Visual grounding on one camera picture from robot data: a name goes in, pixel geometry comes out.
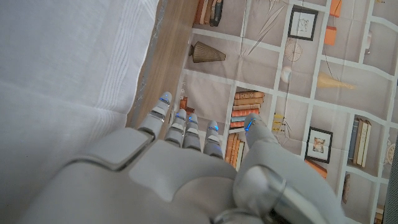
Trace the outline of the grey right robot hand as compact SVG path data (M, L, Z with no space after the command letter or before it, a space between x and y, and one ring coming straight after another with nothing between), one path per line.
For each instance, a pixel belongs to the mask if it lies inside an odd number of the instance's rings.
M20 223L344 223L327 181L284 149L256 114L244 122L248 153L224 161L216 122L200 141L184 110L159 138L165 92L139 128L117 130L71 157Z

